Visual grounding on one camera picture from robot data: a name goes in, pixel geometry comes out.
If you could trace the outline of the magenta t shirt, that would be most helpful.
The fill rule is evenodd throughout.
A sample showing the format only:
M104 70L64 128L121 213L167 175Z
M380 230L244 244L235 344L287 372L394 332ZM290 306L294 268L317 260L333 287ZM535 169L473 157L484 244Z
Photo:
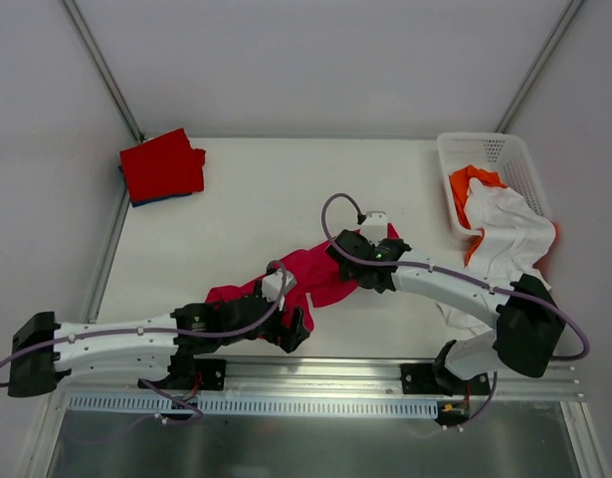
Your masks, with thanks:
M314 322L309 305L315 308L334 305L359 288L353 280L342 282L339 279L339 266L325 253L326 248L327 243L322 242L308 250L295 250L281 259L297 280L285 298L286 313L282 323L286 328L292 323L292 313L300 308L304 312L305 327L312 332Z

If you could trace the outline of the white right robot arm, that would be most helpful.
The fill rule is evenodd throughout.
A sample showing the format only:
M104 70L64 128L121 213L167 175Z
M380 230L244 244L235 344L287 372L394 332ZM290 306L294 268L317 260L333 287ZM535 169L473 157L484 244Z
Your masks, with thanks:
M343 282L379 294L423 296L489 327L473 338L451 340L439 351L430 375L446 395L459 393L478 375L501 369L541 378L553 359L565 323L533 276L491 281L436 265L401 239L373 244L351 230L341 231L325 252L338 265Z

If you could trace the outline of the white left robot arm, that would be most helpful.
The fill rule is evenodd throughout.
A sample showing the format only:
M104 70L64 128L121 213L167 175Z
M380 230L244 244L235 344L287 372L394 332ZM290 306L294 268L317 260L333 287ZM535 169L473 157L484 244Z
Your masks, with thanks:
M119 324L59 323L38 313L13 337L6 384L11 397L34 397L66 383L149 382L163 389L212 388L201 357L241 341L263 340L289 354L308 339L301 307L261 295L191 303L159 317Z

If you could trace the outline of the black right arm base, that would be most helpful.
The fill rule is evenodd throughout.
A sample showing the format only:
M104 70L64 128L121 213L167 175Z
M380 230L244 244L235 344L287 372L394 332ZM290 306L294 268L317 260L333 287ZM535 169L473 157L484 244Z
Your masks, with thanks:
M400 364L399 369L404 394L484 396L491 391L490 379L485 373L463 380L450 372L435 374L428 362L406 362Z

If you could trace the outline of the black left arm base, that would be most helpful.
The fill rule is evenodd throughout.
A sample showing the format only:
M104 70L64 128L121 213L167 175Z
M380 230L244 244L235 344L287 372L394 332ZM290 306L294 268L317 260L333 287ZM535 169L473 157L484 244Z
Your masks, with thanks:
M158 364L163 365L165 376L149 381L159 389L187 392L224 389L227 364L224 359L175 355L163 358Z

